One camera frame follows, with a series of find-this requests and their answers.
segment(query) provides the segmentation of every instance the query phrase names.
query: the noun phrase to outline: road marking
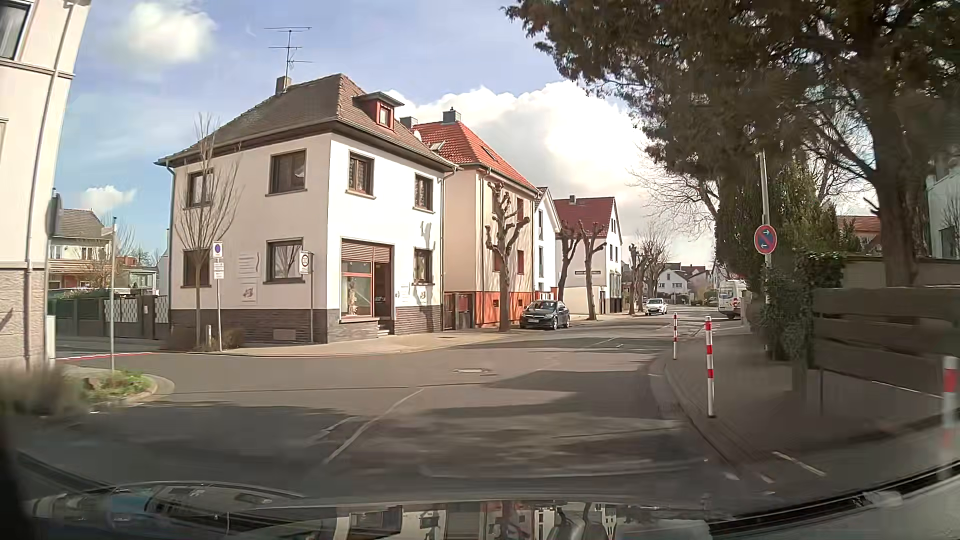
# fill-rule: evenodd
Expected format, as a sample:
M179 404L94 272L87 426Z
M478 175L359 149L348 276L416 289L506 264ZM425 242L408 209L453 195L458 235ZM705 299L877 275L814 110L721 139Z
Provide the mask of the road marking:
M417 394L419 394L419 393L422 392L423 390L426 390L426 388L421 388L420 390L417 390L416 392L408 395L407 397L402 398L401 400L397 401L395 404L390 405L390 408L388 408L387 410L385 410L382 414L380 414L380 415L377 416L376 418L372 418L371 420L368 420L367 423L364 424L363 426L361 426L360 428L358 428L357 431L355 431L355 432L353 433L353 435L350 436L349 439L347 439L346 441L344 441L344 444L340 445L340 448L338 448L337 450L334 450L334 451L333 451L333 454L328 455L328 456L326 457L326 459L324 459L324 465L327 465L327 464L330 463L330 461L333 461L334 458L336 458L336 457L337 457L338 455L340 455L344 450L346 450L348 446L350 446L351 444L353 444L353 441L357 440L357 438L359 438L360 435L363 434L363 432L366 431L367 428L369 428L370 426L372 426L376 421L381 420L382 418L384 418L385 416L387 416L388 414L390 414L391 412L393 412L395 408L403 405L403 402L405 402L405 401L409 400L410 398L416 396Z
M780 459L786 459L787 461L790 461L791 463L793 463L793 464L795 464L795 465L799 465L800 467L802 467L802 468L804 468L805 470L813 473L814 475L817 475L817 476L820 477L820 478L825 477L825 476L827 475L827 473L821 471L820 469L817 469L816 467L810 467L809 465L807 465L806 463L803 463L802 461L800 461L800 460L797 459L796 457L790 457L789 455L783 454L783 453L780 453L780 452L773 452L773 455L775 455L776 457L779 457Z

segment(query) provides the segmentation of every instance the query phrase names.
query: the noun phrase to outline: bare tree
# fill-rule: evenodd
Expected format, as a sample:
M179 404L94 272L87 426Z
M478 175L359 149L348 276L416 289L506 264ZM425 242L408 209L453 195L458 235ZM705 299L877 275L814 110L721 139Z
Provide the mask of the bare tree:
M577 253L577 246L580 244L580 235L567 226L564 221L560 227L560 280L557 282L557 300L564 300L564 288L566 287L566 274L570 268L570 262L573 260L573 254Z
M593 303L593 254L606 248L607 242L594 247L597 238L604 229L599 223L594 221L589 231L584 228L583 221L577 223L580 225L580 236L584 239L584 269L587 271L587 320L595 321L597 320L597 308Z
M508 331L510 329L510 255L514 251L514 244L520 236L520 230L530 223L530 216L524 216L519 221L516 220L516 210L510 211L514 197L510 191L503 188L502 182L490 181L487 182L487 187L493 194L493 222L496 223L495 244L493 243L490 225L485 225L484 229L487 230L487 249L493 252L493 257L500 263L499 330Z
M196 144L199 177L195 185L186 183L178 189L174 230L183 246L184 256L193 267L197 344L201 343L201 271L210 259L213 242L220 240L233 224L237 204L243 192L236 185L237 161L214 163L214 146L218 126L209 115L199 115Z

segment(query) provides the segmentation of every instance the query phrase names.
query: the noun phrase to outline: black car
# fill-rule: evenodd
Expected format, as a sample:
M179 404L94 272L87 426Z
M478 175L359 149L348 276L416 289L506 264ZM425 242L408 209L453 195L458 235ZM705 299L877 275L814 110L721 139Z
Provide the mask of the black car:
M520 327L528 328L557 328L570 327L570 310L563 302L557 300L536 300L523 310L520 316Z

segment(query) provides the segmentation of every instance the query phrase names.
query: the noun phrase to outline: drainpipe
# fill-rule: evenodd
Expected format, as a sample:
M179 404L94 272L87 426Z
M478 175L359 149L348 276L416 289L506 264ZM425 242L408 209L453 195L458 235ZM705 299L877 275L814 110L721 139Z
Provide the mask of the drainpipe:
M27 247L23 261L27 264L27 270L24 272L23 283L23 362L26 369L31 368L30 351L33 346L30 318L32 315L31 301L34 296L34 256L31 253L34 249L34 202L36 201L36 185L39 183L40 176L40 155L43 152L43 136L47 128L47 116L50 112L50 102L53 100L54 85L60 77L60 57L63 53L63 43L66 41L66 33L70 28L70 19L73 18L73 9L76 2L70 2L67 8L66 20L63 22L63 32L60 33L60 44L57 46L57 55L54 57L54 72L50 76L50 84L47 86L47 97L43 102L43 115L40 116L40 133L36 138L36 153L34 154L34 176L30 183L30 205L27 206ZM43 299L43 312L47 310L47 299ZM46 321L43 321L43 340L46 342Z

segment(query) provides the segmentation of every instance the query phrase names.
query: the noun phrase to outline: tree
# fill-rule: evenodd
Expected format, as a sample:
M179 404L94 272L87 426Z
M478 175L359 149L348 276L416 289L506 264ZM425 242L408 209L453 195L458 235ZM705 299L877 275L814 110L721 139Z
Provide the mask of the tree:
M566 274L570 268L570 262L573 260L573 254L577 253L577 246L580 244L580 235L571 229L564 221L560 226L560 280L557 282L557 300L564 300L564 288L566 287Z
M518 0L506 14L543 36L563 76L623 99L663 156L701 177L736 183L737 160L795 158L820 140L821 158L876 190L887 284L913 283L925 173L958 136L957 2ZM841 113L869 135L868 157ZM710 152L709 138L724 144Z
M516 219L516 210L510 211L514 196L503 188L500 181L489 181L487 187L493 194L493 223L496 224L496 243L493 243L490 225L487 230L487 249L493 252L493 257L500 265L500 331L510 329L510 259L514 252L514 244L520 236L520 230L530 223L530 216Z
M184 256L193 268L194 306L197 345L202 341L200 304L201 271L210 259L213 242L223 238L233 224L237 204L243 193L235 183L237 161L214 161L218 126L209 115L200 115L195 126L198 142L198 171L204 174L198 185L185 184L177 190L178 205L174 231L183 246Z
M599 223L594 221L589 231L584 228L583 221L578 221L577 224L580 226L580 237L584 239L584 270L586 270L585 276L587 277L587 320L595 321L597 320L597 308L593 303L593 254L606 248L607 242L603 242L599 246L594 246L597 238L604 229Z

